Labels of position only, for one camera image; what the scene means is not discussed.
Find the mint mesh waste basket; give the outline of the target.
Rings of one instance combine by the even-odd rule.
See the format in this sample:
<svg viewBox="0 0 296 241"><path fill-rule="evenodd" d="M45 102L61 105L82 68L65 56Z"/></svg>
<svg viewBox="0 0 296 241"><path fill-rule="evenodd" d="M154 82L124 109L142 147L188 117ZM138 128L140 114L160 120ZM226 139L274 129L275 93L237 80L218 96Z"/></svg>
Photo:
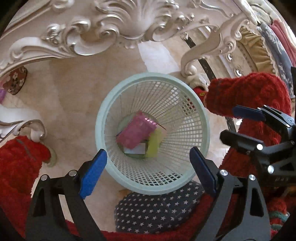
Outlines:
<svg viewBox="0 0 296 241"><path fill-rule="evenodd" d="M203 103L184 82L161 73L133 75L102 102L95 125L106 170L123 187L159 195L188 183L195 171L189 152L206 155L210 128Z"/></svg>

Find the yellow green carton box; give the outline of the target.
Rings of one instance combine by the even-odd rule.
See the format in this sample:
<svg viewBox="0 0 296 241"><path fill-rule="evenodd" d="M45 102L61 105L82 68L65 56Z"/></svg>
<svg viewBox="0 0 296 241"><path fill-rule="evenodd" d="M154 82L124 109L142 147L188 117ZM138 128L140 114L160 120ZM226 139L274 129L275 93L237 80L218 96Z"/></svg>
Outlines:
<svg viewBox="0 0 296 241"><path fill-rule="evenodd" d="M149 136L147 142L146 158L154 158L158 154L158 149L167 134L166 129L158 126Z"/></svg>

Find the ornate marble coffee table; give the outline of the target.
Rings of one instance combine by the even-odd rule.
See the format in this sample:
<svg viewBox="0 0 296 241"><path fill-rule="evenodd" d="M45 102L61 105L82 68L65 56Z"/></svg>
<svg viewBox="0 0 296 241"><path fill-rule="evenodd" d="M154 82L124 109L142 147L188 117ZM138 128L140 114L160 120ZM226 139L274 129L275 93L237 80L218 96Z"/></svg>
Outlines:
<svg viewBox="0 0 296 241"><path fill-rule="evenodd" d="M181 58L179 76L197 75L196 60L228 54L243 25L258 24L248 1L1 1L1 77L49 59L131 49L209 27L205 42Z"/></svg>

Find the pink carton box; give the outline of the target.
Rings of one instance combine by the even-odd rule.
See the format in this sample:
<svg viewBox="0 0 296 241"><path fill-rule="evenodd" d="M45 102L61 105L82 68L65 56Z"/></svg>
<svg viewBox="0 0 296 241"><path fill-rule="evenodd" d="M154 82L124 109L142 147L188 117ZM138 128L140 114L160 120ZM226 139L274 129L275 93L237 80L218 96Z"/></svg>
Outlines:
<svg viewBox="0 0 296 241"><path fill-rule="evenodd" d="M124 148L134 149L141 141L147 140L157 128L157 123L138 111L116 136L116 142Z"/></svg>

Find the beige sofa right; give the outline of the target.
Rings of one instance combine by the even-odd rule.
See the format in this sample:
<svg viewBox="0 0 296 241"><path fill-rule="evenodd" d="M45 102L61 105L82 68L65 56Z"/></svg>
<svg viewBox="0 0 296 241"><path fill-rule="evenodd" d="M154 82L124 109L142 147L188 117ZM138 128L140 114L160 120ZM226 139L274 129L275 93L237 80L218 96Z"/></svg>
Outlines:
<svg viewBox="0 0 296 241"><path fill-rule="evenodd" d="M280 12L269 1L248 1L259 24L244 24L236 49L220 59L231 77L251 72L266 72L278 76L293 93L291 67L295 66L295 35Z"/></svg>

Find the white box in basket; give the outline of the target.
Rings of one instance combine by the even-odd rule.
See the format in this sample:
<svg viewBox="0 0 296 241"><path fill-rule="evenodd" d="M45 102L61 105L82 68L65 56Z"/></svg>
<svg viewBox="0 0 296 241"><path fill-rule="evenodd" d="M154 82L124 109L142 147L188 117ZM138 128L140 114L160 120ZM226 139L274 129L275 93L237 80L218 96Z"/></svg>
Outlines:
<svg viewBox="0 0 296 241"><path fill-rule="evenodd" d="M147 142L140 142L133 149L129 149L126 147L123 148L123 152L129 155L145 155L146 150L147 150Z"/></svg>

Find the star patterned navy slipper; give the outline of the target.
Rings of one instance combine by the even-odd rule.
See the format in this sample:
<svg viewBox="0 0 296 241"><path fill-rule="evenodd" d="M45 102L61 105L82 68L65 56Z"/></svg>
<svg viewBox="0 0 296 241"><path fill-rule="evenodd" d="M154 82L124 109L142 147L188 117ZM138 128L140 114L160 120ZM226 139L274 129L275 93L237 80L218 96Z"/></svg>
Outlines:
<svg viewBox="0 0 296 241"><path fill-rule="evenodd" d="M117 232L154 234L178 227L190 217L203 193L202 185L194 180L162 195L132 192L114 209L115 229Z"/></svg>

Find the red fluffy sleeve right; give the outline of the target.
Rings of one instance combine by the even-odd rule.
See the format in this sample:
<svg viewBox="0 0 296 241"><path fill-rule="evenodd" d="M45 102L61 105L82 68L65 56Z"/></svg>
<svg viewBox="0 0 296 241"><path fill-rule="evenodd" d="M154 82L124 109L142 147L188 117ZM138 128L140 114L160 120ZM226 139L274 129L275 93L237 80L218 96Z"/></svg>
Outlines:
<svg viewBox="0 0 296 241"><path fill-rule="evenodd" d="M212 80L203 104L212 113L241 118L221 166L190 150L205 194L196 240L295 240L295 122L286 85L251 73Z"/></svg>

